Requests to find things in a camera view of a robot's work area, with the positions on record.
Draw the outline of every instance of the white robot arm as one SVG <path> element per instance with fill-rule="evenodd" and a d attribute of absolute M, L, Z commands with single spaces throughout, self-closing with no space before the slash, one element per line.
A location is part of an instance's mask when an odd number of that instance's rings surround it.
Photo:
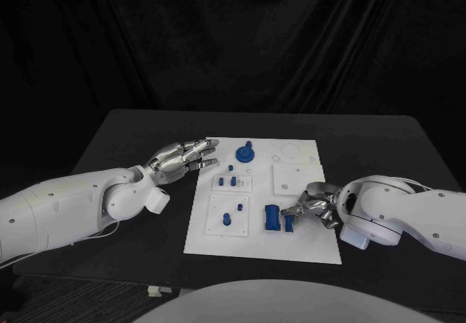
<path fill-rule="evenodd" d="M 326 228 L 341 223 L 341 239 L 360 249 L 370 240 L 396 246 L 406 231 L 433 251 L 466 260 L 466 194 L 448 190 L 416 193 L 404 178 L 370 176 L 344 188 L 311 183 L 299 204 L 282 211 L 321 218 Z"/>
<path fill-rule="evenodd" d="M 160 214 L 171 197 L 158 186 L 217 164 L 202 160 L 217 145 L 217 140 L 175 143 L 145 167 L 57 178 L 0 200 L 0 262 L 84 240 L 145 207 Z"/>

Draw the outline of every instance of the blue plastic part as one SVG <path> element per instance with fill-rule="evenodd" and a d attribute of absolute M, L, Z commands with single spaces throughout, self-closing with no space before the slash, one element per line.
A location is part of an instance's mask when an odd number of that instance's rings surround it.
<path fill-rule="evenodd" d="M 293 216 L 292 215 L 287 215 L 285 217 L 285 231 L 293 232 Z"/>
<path fill-rule="evenodd" d="M 230 214 L 228 213 L 224 214 L 224 224 L 225 225 L 230 225 L 231 224 L 231 218 L 230 218 Z"/>
<path fill-rule="evenodd" d="M 277 205 L 266 205 L 266 230 L 280 231 L 280 208 Z"/>
<path fill-rule="evenodd" d="M 254 159 L 253 143 L 247 141 L 246 146 L 237 150 L 237 159 L 243 163 L 248 163 Z"/>

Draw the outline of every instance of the white paper sheet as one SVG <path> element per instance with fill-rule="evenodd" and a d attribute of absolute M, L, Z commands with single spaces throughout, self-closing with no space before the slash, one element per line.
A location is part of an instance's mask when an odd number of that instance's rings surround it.
<path fill-rule="evenodd" d="M 289 234 L 285 233 L 283 217 L 280 216 L 282 231 L 272 233 L 264 230 L 264 206 L 276 204 L 280 209 L 286 209 L 298 201 L 296 196 L 274 195 L 273 164 L 319 165 L 316 142 L 293 139 L 217 137 L 208 139 L 221 141 L 217 152 L 205 157 L 205 159 L 218 158 L 220 165 L 201 169 L 185 253 L 341 264 L 335 231 L 323 227 L 318 218 L 302 217 L 295 225 L 295 232 Z M 250 163 L 244 164 L 237 160 L 235 152 L 246 145 L 247 140 L 253 142 L 256 157 Z M 234 166 L 233 171 L 228 170 L 228 165 Z M 215 175 L 251 176 L 253 192 L 214 191 Z M 316 180 L 322 181 L 325 178 L 323 172 L 318 174 L 319 178 L 313 178 L 316 177 L 315 170 L 311 174 L 302 172 L 302 175 L 309 178 L 308 183 Z M 205 233 L 211 194 L 250 197 L 247 236 L 220 236 Z"/>

